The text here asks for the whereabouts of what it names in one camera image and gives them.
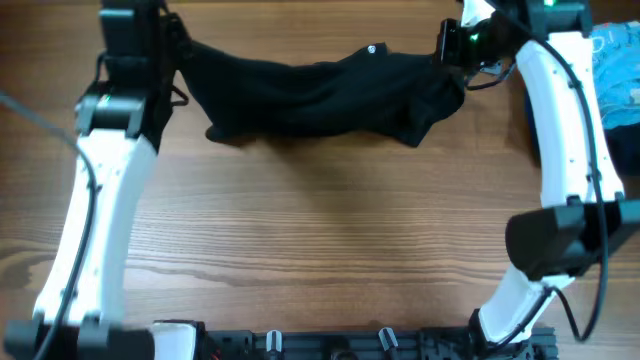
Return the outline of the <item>black t-shirt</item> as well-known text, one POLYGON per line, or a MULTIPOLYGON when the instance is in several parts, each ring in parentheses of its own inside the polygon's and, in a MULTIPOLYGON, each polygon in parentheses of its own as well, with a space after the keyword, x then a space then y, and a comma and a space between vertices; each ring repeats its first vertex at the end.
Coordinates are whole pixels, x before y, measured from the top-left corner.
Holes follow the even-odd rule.
POLYGON ((365 46, 334 62, 288 65, 195 42, 179 70, 211 122, 206 136, 329 137, 365 131, 420 145, 465 101, 461 77, 429 55, 365 46))

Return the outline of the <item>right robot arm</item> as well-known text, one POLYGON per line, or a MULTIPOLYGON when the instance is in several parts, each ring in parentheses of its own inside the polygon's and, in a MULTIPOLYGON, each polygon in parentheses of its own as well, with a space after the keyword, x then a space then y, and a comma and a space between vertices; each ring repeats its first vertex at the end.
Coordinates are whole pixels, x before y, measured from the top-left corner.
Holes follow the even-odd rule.
POLYGON ((585 1, 464 0, 461 17, 441 24, 436 63, 466 78, 505 58, 519 70, 541 163, 541 206, 509 219, 509 268, 470 319, 473 358, 522 352, 548 305, 592 267, 598 318, 609 257, 639 228, 639 204, 626 197, 606 144, 592 29, 585 1))

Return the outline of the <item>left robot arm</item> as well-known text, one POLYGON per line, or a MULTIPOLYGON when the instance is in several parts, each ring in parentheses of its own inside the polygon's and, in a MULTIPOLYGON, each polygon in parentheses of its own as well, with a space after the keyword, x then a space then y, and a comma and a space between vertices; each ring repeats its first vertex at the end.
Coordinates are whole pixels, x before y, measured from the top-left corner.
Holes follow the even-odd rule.
POLYGON ((5 351, 16 359, 150 359, 154 335, 124 318, 124 268, 138 200, 175 107, 173 51, 183 32, 163 1, 106 1, 105 43, 68 133, 9 95, 4 106, 62 140, 76 154, 59 248, 33 315, 11 321, 5 351))

